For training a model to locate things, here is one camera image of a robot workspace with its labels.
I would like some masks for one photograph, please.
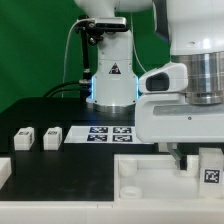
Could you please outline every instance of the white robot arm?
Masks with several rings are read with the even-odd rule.
[[[115,11],[141,11],[152,6],[152,0],[75,0],[90,18],[111,25]],[[133,36],[127,32],[107,32],[98,43],[98,70],[92,78],[89,108],[101,112],[125,113],[134,110],[138,99],[138,78],[132,70]]]
[[[137,136],[143,142],[223,142],[224,1],[154,1],[166,7],[171,63],[139,81],[146,85],[156,80],[160,85],[156,91],[140,88],[144,91],[136,106]],[[159,74],[174,77],[171,65],[182,71],[164,90],[167,82]],[[182,88],[170,91],[174,86]]]
[[[139,12],[152,6],[152,0],[75,0],[89,17],[114,17],[115,11]]]

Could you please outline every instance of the white block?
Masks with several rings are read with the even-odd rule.
[[[0,158],[0,189],[3,187],[5,182],[8,180],[11,173],[12,173],[11,159],[10,158]]]
[[[30,150],[34,140],[34,128],[20,128],[17,134],[14,136],[15,150]]]
[[[221,149],[200,148],[200,190],[205,198],[222,198],[224,157]]]
[[[58,150],[62,141],[62,129],[49,128],[44,135],[44,150]]]

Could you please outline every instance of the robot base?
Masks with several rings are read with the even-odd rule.
[[[99,112],[103,112],[103,113],[127,114],[135,110],[135,104],[128,105],[128,106],[105,106],[105,105],[99,105],[99,104],[93,103],[90,100],[88,100],[87,108],[93,109]]]
[[[224,142],[224,104],[189,105],[180,93],[143,95],[135,123],[142,142]]]

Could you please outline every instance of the white platform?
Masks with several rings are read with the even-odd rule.
[[[137,159],[134,175],[122,176],[119,163]],[[113,202],[0,202],[1,224],[223,224],[224,199],[198,194],[198,157],[188,171],[177,171],[171,156],[115,156]],[[138,199],[123,199],[126,186],[142,190]]]

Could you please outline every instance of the black cable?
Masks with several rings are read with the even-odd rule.
[[[69,92],[69,91],[81,91],[82,89],[59,89],[54,91],[53,93],[51,93],[48,97],[52,97],[57,93],[61,93],[61,92]]]
[[[53,87],[52,89],[50,89],[48,92],[46,92],[43,97],[48,97],[51,93],[53,93],[55,90],[65,87],[65,86],[70,86],[70,85],[78,85],[79,81],[70,81],[70,82],[65,82],[63,84],[57,85],[55,87]]]

